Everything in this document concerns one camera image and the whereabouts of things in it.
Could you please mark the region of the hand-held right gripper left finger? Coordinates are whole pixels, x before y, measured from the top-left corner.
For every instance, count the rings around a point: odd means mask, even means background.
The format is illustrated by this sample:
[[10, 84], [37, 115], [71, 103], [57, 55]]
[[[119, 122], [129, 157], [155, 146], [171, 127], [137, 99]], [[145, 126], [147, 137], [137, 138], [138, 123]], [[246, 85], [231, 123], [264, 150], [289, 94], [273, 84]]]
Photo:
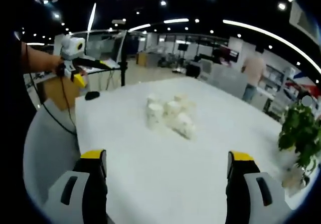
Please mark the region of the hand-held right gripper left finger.
[[108, 223], [106, 151], [81, 155], [50, 187], [44, 212], [51, 223]]

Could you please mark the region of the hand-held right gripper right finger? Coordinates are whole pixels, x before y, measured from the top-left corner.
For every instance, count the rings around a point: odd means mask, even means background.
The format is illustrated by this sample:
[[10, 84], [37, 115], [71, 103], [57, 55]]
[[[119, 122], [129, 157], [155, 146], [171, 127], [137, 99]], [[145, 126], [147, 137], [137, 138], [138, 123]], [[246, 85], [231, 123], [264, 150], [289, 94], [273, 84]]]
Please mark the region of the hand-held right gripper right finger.
[[289, 215], [281, 184], [243, 152], [228, 153], [226, 196], [225, 223], [283, 223]]

